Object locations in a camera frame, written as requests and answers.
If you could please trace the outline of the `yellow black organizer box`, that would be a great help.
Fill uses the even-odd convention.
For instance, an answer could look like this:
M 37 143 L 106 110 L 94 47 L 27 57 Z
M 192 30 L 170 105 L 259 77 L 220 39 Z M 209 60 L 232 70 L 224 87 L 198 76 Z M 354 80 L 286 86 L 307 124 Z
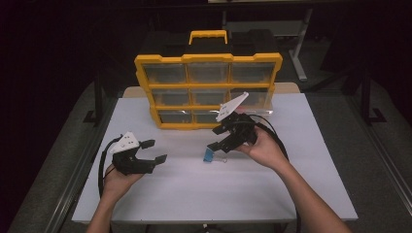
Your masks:
M 244 93 L 236 112 L 271 115 L 283 57 L 267 29 L 154 31 L 134 63 L 156 126 L 199 129 L 216 126 L 221 105 Z

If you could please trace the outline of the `tan wooden board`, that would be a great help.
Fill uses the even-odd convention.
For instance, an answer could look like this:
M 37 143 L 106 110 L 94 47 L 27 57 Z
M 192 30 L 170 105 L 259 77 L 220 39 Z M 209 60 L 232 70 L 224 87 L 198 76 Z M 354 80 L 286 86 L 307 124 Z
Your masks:
M 300 89 L 296 83 L 275 83 L 275 94 L 299 93 Z M 128 87 L 123 95 L 123 98 L 145 98 L 146 92 L 140 86 Z

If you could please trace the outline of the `grey metal rail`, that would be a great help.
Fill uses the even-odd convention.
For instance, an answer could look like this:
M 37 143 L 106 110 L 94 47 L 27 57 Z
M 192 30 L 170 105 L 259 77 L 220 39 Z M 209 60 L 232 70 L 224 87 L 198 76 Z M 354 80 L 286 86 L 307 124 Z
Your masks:
M 59 233 L 70 210 L 82 191 L 95 155 L 108 127 L 117 98 L 96 98 L 91 107 L 86 101 L 79 102 L 64 125 L 55 143 L 59 158 L 52 165 L 52 175 L 60 181 L 62 191 L 58 195 L 45 233 Z
M 395 188 L 397 195 L 403 203 L 403 206 L 412 216 L 412 188 L 407 184 L 406 179 L 401 175 L 398 168 L 395 166 L 389 150 L 384 145 L 383 140 L 378 136 L 373 128 L 374 123 L 383 123 L 386 119 L 382 113 L 376 109 L 372 109 L 372 116 L 362 114 L 361 105 L 357 103 L 356 98 L 352 96 L 345 97 L 346 102 L 350 106 L 352 113 L 356 116 L 362 131 L 365 133 L 367 139 L 376 150 L 378 157 L 383 163 L 389 180 Z

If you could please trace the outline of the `blue binder clip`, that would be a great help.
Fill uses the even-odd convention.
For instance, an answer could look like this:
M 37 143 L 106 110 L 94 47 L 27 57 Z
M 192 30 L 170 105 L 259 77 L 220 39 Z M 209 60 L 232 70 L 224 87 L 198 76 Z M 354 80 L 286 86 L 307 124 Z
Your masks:
M 207 148 L 203 157 L 204 162 L 211 163 L 213 161 L 227 162 L 227 158 L 221 155 L 216 155 L 211 149 Z

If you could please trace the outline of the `black metal stand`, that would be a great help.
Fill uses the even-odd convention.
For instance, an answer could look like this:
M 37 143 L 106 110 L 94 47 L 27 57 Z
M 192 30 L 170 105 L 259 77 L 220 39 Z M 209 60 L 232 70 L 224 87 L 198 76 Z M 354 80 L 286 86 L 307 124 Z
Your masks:
M 370 94 L 371 94 L 371 77 L 367 70 L 361 81 L 360 88 L 360 115 L 367 125 L 375 122 L 386 122 L 387 120 L 377 108 L 370 108 Z
M 94 109 L 86 113 L 84 122 L 98 125 L 103 116 L 103 90 L 100 75 L 97 74 L 93 82 Z

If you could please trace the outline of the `person's right hand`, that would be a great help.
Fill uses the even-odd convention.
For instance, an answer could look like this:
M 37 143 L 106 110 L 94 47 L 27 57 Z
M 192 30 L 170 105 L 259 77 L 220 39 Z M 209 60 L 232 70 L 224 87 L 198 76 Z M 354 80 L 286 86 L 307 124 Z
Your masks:
M 257 140 L 254 144 L 243 144 L 237 150 L 246 153 L 255 162 L 274 170 L 276 173 L 281 173 L 291 167 L 279 145 L 267 132 L 256 126 L 255 133 L 257 134 Z

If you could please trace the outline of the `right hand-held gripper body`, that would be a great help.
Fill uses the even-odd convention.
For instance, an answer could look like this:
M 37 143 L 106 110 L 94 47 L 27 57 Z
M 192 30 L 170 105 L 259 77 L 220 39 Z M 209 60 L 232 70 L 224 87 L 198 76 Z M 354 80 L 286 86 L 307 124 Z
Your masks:
M 216 121 L 219 125 L 225 124 L 228 127 L 226 132 L 229 135 L 221 140 L 221 142 L 225 143 L 225 153 L 235 150 L 245 142 L 252 142 L 257 138 L 255 135 L 255 125 L 257 123 L 247 114 L 236 113 L 236 109 L 248 96 L 249 94 L 244 92 L 242 95 L 221 104 Z

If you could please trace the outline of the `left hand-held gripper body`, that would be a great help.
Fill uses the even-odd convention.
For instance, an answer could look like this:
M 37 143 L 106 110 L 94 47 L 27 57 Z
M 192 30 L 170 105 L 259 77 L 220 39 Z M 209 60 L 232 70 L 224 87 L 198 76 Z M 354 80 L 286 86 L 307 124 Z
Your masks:
M 155 161 L 148 159 L 138 159 L 137 151 L 140 149 L 139 143 L 131 131 L 127 131 L 115 145 L 110 149 L 113 155 L 112 164 L 116 169 L 125 174 L 151 174 L 155 168 Z

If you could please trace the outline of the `clear plastic drawer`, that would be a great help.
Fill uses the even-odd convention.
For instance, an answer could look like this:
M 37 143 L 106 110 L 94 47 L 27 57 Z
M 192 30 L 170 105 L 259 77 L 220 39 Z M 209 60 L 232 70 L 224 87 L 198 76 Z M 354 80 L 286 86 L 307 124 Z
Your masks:
M 247 92 L 249 96 L 236 109 L 237 113 L 263 117 L 273 114 L 271 96 L 266 88 L 232 88 L 229 91 L 229 96 L 234 99 L 244 92 Z

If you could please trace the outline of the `grid of clear organizer drawers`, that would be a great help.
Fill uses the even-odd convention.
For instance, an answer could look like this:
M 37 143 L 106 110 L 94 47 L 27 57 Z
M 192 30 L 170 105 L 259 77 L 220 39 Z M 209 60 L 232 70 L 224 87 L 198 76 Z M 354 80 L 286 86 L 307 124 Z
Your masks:
M 266 88 L 271 99 L 274 92 L 269 62 L 145 64 L 143 71 L 161 124 L 215 124 L 232 88 Z

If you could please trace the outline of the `white metal desk stand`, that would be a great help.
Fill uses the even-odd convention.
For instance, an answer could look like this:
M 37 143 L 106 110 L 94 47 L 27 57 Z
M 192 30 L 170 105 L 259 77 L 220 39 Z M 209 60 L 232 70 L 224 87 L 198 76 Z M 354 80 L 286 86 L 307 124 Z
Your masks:
M 301 82 L 308 78 L 299 60 L 299 54 L 305 39 L 313 10 L 307 9 L 302 19 L 274 19 L 274 20 L 232 20 L 228 18 L 228 11 L 223 11 L 222 28 L 231 32 L 246 32 L 251 29 L 269 29 L 275 37 L 293 37 L 297 40 L 293 49 L 289 50 L 294 71 Z

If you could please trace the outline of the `person's left hand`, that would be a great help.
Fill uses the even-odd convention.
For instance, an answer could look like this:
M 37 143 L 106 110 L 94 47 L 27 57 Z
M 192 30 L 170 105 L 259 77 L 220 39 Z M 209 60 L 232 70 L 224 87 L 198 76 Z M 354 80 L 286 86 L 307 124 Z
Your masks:
M 125 175 L 119 172 L 114 165 L 110 165 L 105 172 L 101 199 L 114 203 L 118 202 L 142 178 L 143 174 Z

